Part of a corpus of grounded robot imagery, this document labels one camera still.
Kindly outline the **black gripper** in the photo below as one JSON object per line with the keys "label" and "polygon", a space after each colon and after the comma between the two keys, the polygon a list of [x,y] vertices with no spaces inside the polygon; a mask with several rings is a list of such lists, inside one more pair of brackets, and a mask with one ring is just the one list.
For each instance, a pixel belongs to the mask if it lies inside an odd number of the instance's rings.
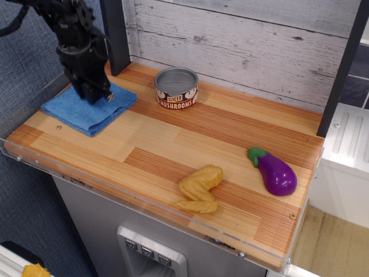
{"label": "black gripper", "polygon": [[65,75],[81,99],[95,104],[101,98],[113,99],[111,85],[104,67],[108,50],[104,37],[95,37],[83,48],[61,46],[57,48]]}

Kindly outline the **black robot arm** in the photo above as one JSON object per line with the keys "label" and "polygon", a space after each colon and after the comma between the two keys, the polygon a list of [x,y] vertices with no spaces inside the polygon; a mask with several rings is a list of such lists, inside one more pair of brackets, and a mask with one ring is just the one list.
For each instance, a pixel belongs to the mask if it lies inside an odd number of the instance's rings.
{"label": "black robot arm", "polygon": [[33,8],[58,39],[56,52],[80,98],[95,104],[101,98],[114,98],[104,71],[109,59],[108,38],[93,24],[93,9],[85,1],[15,1],[22,6],[1,36],[18,30]]}

